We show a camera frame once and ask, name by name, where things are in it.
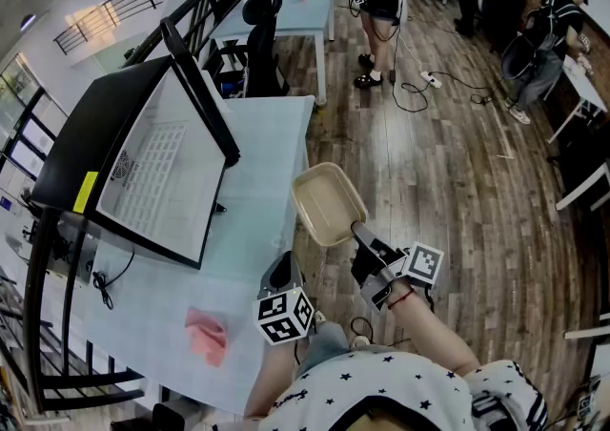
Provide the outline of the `person's right forearm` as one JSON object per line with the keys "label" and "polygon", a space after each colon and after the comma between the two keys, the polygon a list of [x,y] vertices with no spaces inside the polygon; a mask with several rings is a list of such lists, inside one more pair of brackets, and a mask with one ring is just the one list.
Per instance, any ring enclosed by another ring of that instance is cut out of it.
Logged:
{"label": "person's right forearm", "polygon": [[405,278],[392,282],[386,304],[423,357],[460,376],[480,367],[471,348],[432,312]]}

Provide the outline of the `grey trousers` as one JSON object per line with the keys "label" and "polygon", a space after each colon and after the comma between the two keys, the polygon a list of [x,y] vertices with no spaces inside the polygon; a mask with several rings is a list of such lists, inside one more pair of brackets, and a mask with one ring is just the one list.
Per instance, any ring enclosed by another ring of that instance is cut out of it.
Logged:
{"label": "grey trousers", "polygon": [[350,344],[343,328],[331,321],[317,326],[317,332],[310,337],[309,346],[296,370],[298,379],[326,360],[349,353]]}

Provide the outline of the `black mini fridge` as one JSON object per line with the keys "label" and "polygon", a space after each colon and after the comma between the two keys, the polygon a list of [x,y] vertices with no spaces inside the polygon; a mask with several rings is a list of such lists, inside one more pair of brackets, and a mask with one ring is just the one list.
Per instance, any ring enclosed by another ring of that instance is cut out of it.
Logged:
{"label": "black mini fridge", "polygon": [[31,199],[111,245],[198,269],[240,151],[175,25],[164,19],[160,30],[166,55],[90,84]]}

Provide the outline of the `beige food tray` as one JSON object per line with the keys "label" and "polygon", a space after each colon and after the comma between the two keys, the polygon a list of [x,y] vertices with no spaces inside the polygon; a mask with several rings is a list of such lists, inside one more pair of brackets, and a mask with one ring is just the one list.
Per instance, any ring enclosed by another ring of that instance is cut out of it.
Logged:
{"label": "beige food tray", "polygon": [[356,187],[335,163],[320,163],[298,175],[291,193],[302,224],[321,247],[349,240],[354,236],[353,223],[367,221]]}

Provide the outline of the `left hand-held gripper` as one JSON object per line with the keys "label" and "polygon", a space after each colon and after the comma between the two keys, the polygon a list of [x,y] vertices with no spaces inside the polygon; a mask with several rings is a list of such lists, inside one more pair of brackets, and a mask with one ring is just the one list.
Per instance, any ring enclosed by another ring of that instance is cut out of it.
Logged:
{"label": "left hand-held gripper", "polygon": [[263,274],[253,311],[254,323],[270,345],[309,335],[315,309],[292,251],[278,257]]}

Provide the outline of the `person's left forearm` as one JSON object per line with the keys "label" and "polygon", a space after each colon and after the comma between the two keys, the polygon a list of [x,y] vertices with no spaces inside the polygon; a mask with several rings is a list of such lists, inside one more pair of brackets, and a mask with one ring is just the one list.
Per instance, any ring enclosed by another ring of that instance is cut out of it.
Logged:
{"label": "person's left forearm", "polygon": [[300,363],[305,359],[308,339],[267,345],[261,367],[248,398],[245,418],[262,418],[269,414],[277,398],[293,383]]}

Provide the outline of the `white star print shirt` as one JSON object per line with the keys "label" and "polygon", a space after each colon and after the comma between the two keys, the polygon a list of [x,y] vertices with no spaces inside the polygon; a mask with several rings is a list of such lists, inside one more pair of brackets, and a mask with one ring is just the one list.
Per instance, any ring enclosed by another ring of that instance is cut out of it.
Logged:
{"label": "white star print shirt", "polygon": [[346,431],[382,411],[417,431],[542,431],[545,400],[510,360],[461,377],[401,351],[354,351],[305,372],[258,431]]}

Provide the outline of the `black metal railing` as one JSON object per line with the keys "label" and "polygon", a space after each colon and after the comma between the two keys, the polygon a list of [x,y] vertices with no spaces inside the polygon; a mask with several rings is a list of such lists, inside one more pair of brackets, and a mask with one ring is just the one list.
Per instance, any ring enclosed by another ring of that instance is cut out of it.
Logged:
{"label": "black metal railing", "polygon": [[[166,44],[171,55],[180,52],[197,58],[211,39],[209,34],[200,40],[196,39],[208,17],[212,15],[214,23],[218,26],[237,4],[238,0],[186,0],[177,10],[161,20],[157,28],[127,58],[122,68],[128,71],[139,70],[141,64],[160,43]],[[77,240],[64,291],[59,352],[62,367],[56,369],[52,376],[43,373],[41,366],[43,352],[40,348],[43,338],[40,334],[40,323],[44,282],[56,228],[60,216],[68,209],[42,200],[38,203],[43,209],[33,239],[23,306],[26,370],[21,371],[17,364],[13,363],[11,371],[39,413],[94,408],[143,398],[145,392],[142,389],[125,391],[119,388],[122,383],[142,380],[144,377],[130,368],[116,373],[113,357],[108,357],[107,373],[93,372],[93,345],[89,341],[86,343],[88,373],[86,375],[70,373],[69,336],[72,294],[78,260],[85,240],[85,229],[92,226],[92,222],[78,212],[74,212],[77,216]]]}

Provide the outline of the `black office chair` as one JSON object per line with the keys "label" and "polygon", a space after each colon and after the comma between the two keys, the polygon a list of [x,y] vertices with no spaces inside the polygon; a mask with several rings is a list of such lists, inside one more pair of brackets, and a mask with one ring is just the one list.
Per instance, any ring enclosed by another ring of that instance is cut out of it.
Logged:
{"label": "black office chair", "polygon": [[244,93],[246,97],[286,96],[290,86],[274,54],[277,15],[283,0],[248,0],[242,11],[253,28],[246,43]]}

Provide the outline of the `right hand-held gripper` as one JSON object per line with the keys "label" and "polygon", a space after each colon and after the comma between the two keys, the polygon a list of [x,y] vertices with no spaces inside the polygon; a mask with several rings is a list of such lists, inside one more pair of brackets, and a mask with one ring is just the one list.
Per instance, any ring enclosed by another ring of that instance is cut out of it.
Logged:
{"label": "right hand-held gripper", "polygon": [[392,283],[398,279],[422,288],[434,310],[431,290],[440,273],[442,251],[419,242],[408,249],[394,248],[359,220],[352,223],[351,230],[357,242],[351,273],[372,311],[380,313],[392,292]]}

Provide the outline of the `pink cloth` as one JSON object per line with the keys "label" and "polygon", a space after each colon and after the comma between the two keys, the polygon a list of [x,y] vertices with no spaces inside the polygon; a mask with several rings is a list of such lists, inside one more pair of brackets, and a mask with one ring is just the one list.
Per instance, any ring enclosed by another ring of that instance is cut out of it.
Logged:
{"label": "pink cloth", "polygon": [[213,316],[190,307],[185,318],[185,329],[189,335],[191,352],[202,356],[209,365],[219,367],[227,347],[226,331],[220,322]]}

